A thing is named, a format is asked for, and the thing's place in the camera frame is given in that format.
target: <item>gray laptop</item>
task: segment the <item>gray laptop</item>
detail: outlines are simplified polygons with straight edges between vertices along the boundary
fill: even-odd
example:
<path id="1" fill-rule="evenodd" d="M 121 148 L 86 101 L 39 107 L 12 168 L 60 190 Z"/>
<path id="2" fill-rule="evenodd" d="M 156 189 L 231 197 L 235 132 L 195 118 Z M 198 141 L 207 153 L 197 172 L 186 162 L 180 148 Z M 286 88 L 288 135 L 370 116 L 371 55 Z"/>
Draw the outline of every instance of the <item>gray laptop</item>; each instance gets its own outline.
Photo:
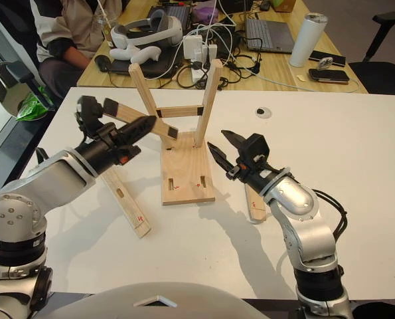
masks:
<path id="1" fill-rule="evenodd" d="M 295 42 L 291 37 L 287 23 L 259 19 L 248 19 L 248 12 L 244 13 L 246 38 L 260 38 L 247 40 L 249 50 L 291 53 Z"/>

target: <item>white table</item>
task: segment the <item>white table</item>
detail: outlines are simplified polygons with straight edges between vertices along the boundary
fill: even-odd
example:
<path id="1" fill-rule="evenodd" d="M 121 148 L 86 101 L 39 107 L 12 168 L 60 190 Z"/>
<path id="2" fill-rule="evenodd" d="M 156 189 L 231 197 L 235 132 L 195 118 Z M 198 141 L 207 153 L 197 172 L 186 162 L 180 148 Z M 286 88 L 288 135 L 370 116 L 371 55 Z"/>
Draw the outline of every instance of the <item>white table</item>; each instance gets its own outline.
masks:
<path id="1" fill-rule="evenodd" d="M 198 90 L 152 92 L 160 107 L 199 104 L 203 95 Z M 73 116 L 81 95 L 99 102 L 110 97 L 145 112 L 135 89 L 73 88 L 40 143 L 50 156 L 81 140 Z M 272 117 L 258 118 L 258 106 L 268 107 Z M 168 122 L 185 131 L 196 127 L 197 118 Z M 395 96 L 222 91 L 206 141 L 234 161 L 236 150 L 221 129 L 245 137 L 265 135 L 274 167 L 290 166 L 300 182 L 344 205 L 349 227 L 337 249 L 350 298 L 395 298 Z M 54 269 L 54 291 L 101 292 L 136 282 L 184 281 L 240 298 L 295 298 L 281 229 L 270 215 L 261 225 L 247 222 L 239 181 L 228 181 L 210 158 L 216 201 L 162 207 L 160 139 L 149 134 L 137 145 L 142 153 L 117 171 L 153 229 L 138 239 L 98 179 L 77 200 L 47 215 L 46 264 Z M 334 229 L 339 214 L 322 201 L 321 212 Z"/>

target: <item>person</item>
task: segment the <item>person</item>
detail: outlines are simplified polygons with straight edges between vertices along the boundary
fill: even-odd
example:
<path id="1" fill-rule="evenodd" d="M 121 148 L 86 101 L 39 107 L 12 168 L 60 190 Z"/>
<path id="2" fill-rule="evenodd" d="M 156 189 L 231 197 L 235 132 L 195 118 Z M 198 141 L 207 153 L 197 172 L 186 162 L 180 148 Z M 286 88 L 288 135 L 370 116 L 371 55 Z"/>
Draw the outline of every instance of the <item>person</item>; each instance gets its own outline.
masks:
<path id="1" fill-rule="evenodd" d="M 129 0 L 100 0 L 119 17 Z M 39 75 L 63 99 L 104 40 L 97 0 L 30 0 L 39 35 Z"/>

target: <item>robotic arm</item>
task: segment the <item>robotic arm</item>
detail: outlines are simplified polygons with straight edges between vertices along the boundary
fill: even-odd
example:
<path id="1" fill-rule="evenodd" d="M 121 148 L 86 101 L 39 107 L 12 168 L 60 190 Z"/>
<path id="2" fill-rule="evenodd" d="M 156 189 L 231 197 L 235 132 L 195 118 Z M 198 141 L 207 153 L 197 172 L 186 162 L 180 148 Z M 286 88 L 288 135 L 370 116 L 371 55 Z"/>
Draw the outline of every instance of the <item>robotic arm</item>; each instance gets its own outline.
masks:
<path id="1" fill-rule="evenodd" d="M 45 267 L 45 215 L 70 203 L 113 165 L 124 165 L 141 150 L 132 144 L 148 134 L 155 116 L 116 129 L 102 124 L 102 107 L 91 96 L 78 101 L 76 119 L 93 140 L 57 153 L 24 179 L 0 190 L 0 318 L 28 318 L 46 304 L 52 270 Z"/>
<path id="2" fill-rule="evenodd" d="M 245 139 L 231 131 L 221 132 L 238 150 L 237 165 L 211 143 L 209 150 L 227 178 L 247 183 L 264 198 L 280 223 L 294 268 L 302 318 L 353 318 L 341 284 L 343 270 L 337 262 L 335 238 L 319 213 L 314 191 L 296 182 L 289 168 L 277 170 L 267 163 L 270 149 L 262 135 Z"/>

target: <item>white vr headset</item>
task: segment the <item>white vr headset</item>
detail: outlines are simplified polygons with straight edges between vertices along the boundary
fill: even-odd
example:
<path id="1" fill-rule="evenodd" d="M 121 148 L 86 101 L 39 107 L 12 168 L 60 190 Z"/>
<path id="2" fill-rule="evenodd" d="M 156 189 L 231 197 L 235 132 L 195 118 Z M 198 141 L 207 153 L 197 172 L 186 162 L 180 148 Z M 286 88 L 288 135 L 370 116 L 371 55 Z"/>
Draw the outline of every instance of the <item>white vr headset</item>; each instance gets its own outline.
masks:
<path id="1" fill-rule="evenodd" d="M 129 30 L 146 26 L 150 26 L 154 33 L 140 38 L 128 38 Z M 117 25 L 110 34 L 114 45 L 119 49 L 126 49 L 129 44 L 138 46 L 153 42 L 157 42 L 160 47 L 169 47 L 180 43 L 183 39 L 181 22 L 176 17 L 167 16 L 162 9 L 153 12 L 148 19 Z"/>

